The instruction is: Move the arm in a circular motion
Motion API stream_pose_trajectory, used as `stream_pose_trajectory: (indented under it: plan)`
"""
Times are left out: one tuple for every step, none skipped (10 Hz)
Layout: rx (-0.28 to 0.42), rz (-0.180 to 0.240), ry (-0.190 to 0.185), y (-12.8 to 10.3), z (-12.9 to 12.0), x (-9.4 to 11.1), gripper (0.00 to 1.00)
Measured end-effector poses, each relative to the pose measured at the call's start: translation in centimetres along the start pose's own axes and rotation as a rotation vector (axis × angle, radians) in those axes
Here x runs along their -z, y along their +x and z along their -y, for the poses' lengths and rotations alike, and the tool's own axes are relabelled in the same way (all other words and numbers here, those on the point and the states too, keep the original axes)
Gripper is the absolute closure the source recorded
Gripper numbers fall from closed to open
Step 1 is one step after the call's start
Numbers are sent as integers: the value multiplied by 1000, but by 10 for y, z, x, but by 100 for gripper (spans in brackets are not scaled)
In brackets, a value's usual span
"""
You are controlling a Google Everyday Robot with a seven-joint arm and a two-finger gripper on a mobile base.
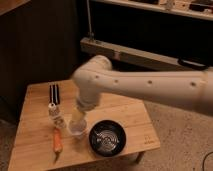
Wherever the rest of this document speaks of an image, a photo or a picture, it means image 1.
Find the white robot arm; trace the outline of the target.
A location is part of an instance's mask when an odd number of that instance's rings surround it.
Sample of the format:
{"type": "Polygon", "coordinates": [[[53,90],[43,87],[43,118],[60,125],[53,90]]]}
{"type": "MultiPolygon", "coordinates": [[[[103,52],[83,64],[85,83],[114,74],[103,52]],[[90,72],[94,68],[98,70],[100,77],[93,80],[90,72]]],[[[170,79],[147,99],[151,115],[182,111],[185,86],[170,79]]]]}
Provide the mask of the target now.
{"type": "Polygon", "coordinates": [[[144,99],[167,106],[213,115],[213,71],[119,72],[102,55],[75,70],[78,87],[72,120],[79,123],[99,105],[102,93],[144,99]]]}

